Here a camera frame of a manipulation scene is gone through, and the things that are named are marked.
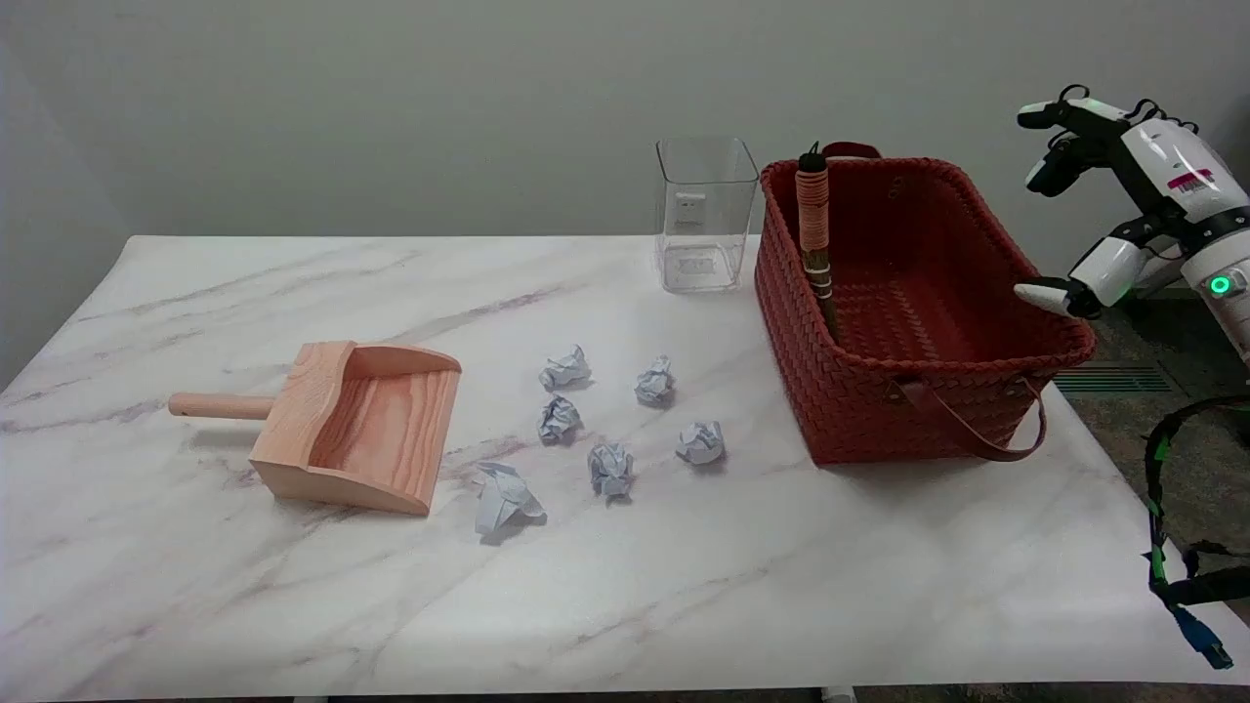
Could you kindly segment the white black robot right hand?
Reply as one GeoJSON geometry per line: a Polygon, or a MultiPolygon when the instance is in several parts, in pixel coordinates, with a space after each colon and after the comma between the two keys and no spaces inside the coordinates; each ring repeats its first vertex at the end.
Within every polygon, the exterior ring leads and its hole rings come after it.
{"type": "Polygon", "coordinates": [[[1062,89],[1049,103],[1019,108],[1024,129],[1058,129],[1026,186],[1058,196],[1091,169],[1106,168],[1139,209],[1112,226],[1066,276],[1031,276],[1014,291],[1032,306],[1065,316],[1098,316],[1115,306],[1160,258],[1152,240],[1169,236],[1182,280],[1214,311],[1248,311],[1248,191],[1192,123],[1151,100],[1130,111],[1062,89]]]}

